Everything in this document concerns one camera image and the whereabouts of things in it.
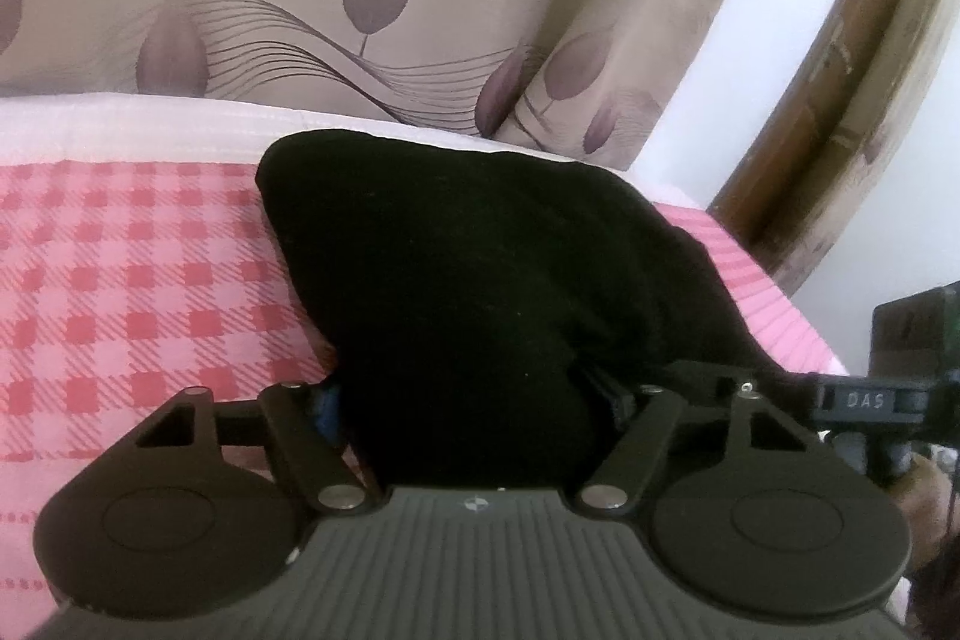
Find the person's right hand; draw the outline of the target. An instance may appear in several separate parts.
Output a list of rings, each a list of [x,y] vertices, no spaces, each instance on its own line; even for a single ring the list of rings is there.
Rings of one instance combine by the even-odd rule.
[[[958,498],[952,483],[934,461],[913,453],[910,468],[887,494],[910,528],[910,567],[922,569],[957,537]]]

